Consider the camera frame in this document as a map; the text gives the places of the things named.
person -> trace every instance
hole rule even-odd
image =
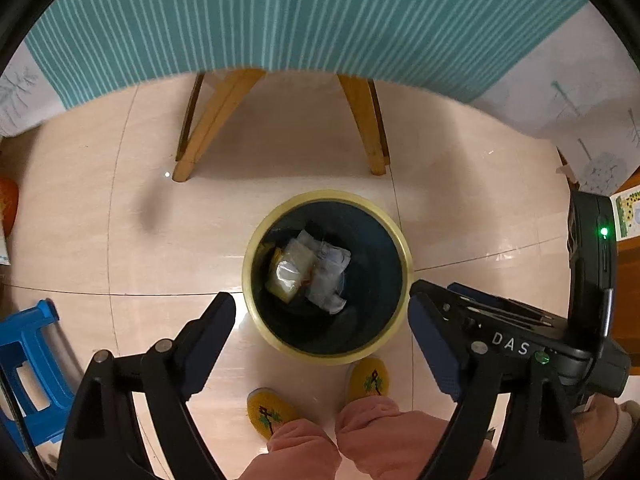
[[[401,412],[387,397],[388,388],[389,374],[379,358],[364,358],[353,367],[346,405],[335,421],[336,444],[273,390],[253,391],[247,398],[247,413],[268,440],[269,452],[254,458],[239,480],[334,480],[340,454],[373,480],[415,480],[448,422],[423,412]],[[618,406],[604,396],[595,396],[590,409],[575,417],[587,480],[599,478],[609,467],[639,419],[636,403]],[[471,480],[487,475],[493,456],[486,440]]]

black electronic device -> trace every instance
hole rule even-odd
[[[568,227],[568,319],[458,283],[412,286],[411,329],[441,391],[457,402],[418,480],[468,478],[500,393],[511,397],[487,480],[583,478],[572,410],[595,392],[618,396],[630,360],[609,336],[616,269],[609,200],[572,192]],[[132,401],[132,392],[144,392],[174,478],[223,480],[186,401],[204,387],[235,314],[232,296],[220,293],[173,341],[133,356],[96,353],[72,407],[55,478],[156,478]],[[0,444],[6,446],[1,432]],[[12,478],[40,478],[25,473],[19,453],[3,458],[0,470],[14,472]]]

trash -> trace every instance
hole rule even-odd
[[[311,303],[329,314],[338,314],[346,304],[338,288],[350,261],[348,250],[320,242],[302,230],[284,250],[276,248],[266,288],[288,304],[307,285],[305,296]]]

person's leg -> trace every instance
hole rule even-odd
[[[374,480],[415,480],[428,462],[447,421],[423,412],[401,412],[385,396],[388,373],[377,358],[354,368],[347,406],[335,423],[338,448]],[[471,479],[486,475],[494,450],[482,447]]]
[[[239,480],[334,480],[342,457],[320,426],[300,418],[267,389],[249,394],[247,412],[258,433],[269,439],[269,452],[254,458]]]

yellow slipper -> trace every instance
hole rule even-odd
[[[258,388],[249,394],[246,412],[255,431],[267,440],[280,426],[300,418],[293,406],[269,388]]]
[[[365,357],[351,369],[347,386],[347,403],[369,396],[386,396],[389,391],[389,373],[382,359]]]

